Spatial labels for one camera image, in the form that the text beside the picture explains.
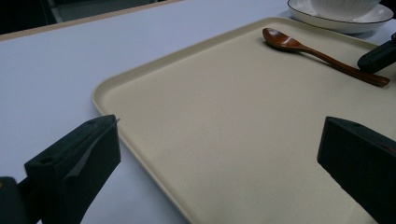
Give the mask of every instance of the white bowl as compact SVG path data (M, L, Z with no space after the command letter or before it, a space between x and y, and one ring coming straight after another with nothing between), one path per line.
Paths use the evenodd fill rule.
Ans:
M375 8L381 0L311 0L312 8L320 17L352 21Z
M297 21L342 34L358 34L372 31L393 17L392 10L380 4L366 15L353 21L337 21L322 18L312 8L310 0L289 0L288 5L291 16Z

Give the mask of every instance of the black object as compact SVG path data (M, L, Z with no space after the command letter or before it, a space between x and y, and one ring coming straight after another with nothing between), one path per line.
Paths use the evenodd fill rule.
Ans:
M327 117L318 163L378 223L396 223L396 142L359 123Z
M0 223L80 223L119 163L115 116L81 124L26 162L20 184L0 178Z
M390 41L361 56L358 67L361 71L375 73L393 63L396 63L396 33Z
M47 0L0 1L0 35L54 23Z

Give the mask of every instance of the tray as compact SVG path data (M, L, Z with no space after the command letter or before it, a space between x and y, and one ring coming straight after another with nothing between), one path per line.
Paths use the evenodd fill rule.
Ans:
M275 28L356 67L375 45L268 18L99 84L92 101L192 223L375 223L317 163L326 116L396 139L395 66L378 88L265 45Z

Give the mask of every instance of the wooden spoon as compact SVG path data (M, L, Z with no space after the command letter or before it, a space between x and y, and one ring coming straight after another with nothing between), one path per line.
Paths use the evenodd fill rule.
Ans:
M368 82L370 84L373 84L378 87L384 87L388 85L389 79L386 77L380 77L374 74L370 73L365 73L362 72L359 69L356 69L354 67L351 67L349 65L346 65L344 63L340 63L337 60L335 60L332 57L329 57L328 55L321 53L315 49L311 49L297 40L284 35L280 33L278 30L271 29L271 28L265 28L262 30L262 35L264 36L266 42L272 46L275 49L283 49L283 50L289 50L289 51L301 51L305 53L312 54L324 62L330 64L333 68L350 75L352 77L355 77L359 80Z

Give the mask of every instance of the white plate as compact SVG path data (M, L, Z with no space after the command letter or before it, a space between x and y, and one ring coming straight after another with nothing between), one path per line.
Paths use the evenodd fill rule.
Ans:
M353 21L335 21L322 18L311 7L310 0L289 0L288 5L294 19L343 34L372 31L393 17L392 10L379 4L366 15Z

